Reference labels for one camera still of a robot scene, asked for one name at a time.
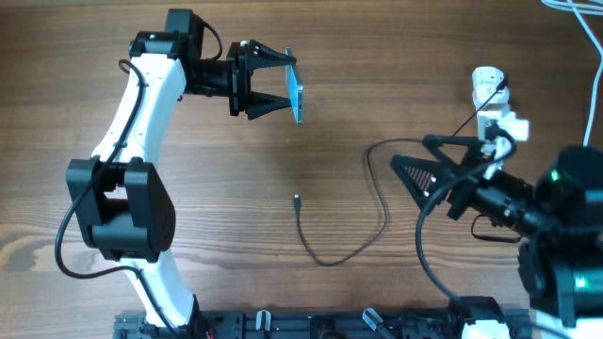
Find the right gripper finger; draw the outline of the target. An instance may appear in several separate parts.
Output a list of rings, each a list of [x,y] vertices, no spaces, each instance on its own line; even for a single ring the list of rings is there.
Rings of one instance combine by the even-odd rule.
[[[443,153],[440,148],[444,145],[465,146],[465,158],[479,158],[482,155],[483,141],[477,137],[453,137],[429,134],[423,137],[421,144],[440,162],[452,163],[453,160]]]
[[[450,159],[441,162],[401,154],[392,157],[390,166],[420,210],[432,210],[435,205],[440,204],[451,191],[451,187],[435,200],[432,207],[427,208],[434,193],[454,179],[460,170],[460,165]]]

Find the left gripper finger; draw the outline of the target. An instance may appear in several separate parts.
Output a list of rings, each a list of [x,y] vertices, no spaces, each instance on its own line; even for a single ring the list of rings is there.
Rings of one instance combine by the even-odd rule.
[[[272,111],[288,107],[291,107],[288,98],[252,91],[245,112],[249,120],[255,120]]]
[[[246,67],[249,71],[263,68],[294,66],[297,64],[297,59],[294,56],[275,51],[257,40],[249,40],[248,43],[244,45],[244,56],[246,59]]]

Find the teal screen Galaxy smartphone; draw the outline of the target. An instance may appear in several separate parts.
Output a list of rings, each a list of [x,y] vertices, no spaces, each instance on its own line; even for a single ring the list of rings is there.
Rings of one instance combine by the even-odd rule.
[[[285,84],[295,122],[303,123],[303,84],[296,64],[285,67]]]

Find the white power strip socket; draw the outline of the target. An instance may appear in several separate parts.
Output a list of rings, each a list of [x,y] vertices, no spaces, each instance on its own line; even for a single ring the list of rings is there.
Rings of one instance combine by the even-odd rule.
[[[472,73],[472,100],[479,110],[476,115],[479,140],[485,141],[485,124],[490,120],[515,118],[510,91],[504,83],[505,73],[492,66],[481,66]]]

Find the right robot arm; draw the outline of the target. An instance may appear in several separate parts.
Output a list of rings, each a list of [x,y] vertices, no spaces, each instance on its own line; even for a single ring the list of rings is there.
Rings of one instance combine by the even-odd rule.
[[[472,208],[517,234],[518,273],[531,308],[559,318],[566,328],[601,317],[602,152],[569,146],[532,186],[505,171],[486,173],[517,151],[508,132],[497,130],[487,138],[502,140],[508,150],[486,155],[477,137],[426,135],[422,144],[431,160],[400,154],[391,159],[420,210],[415,243],[424,272],[454,305],[467,309],[467,299],[436,277],[423,250],[423,225],[434,207],[447,201],[451,219]]]

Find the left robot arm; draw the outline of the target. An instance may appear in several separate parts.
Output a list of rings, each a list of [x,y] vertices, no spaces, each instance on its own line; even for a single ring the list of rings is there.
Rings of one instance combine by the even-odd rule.
[[[224,97],[231,115],[258,119],[291,108],[302,117],[302,82],[291,52],[257,40],[202,55],[211,26],[189,9],[169,10],[161,31],[141,31],[120,61],[128,82],[118,111],[87,159],[66,171],[65,214],[84,243],[134,285],[145,311],[136,332],[204,338],[211,328],[183,283],[171,252],[176,215],[156,169],[171,113],[186,94]]]

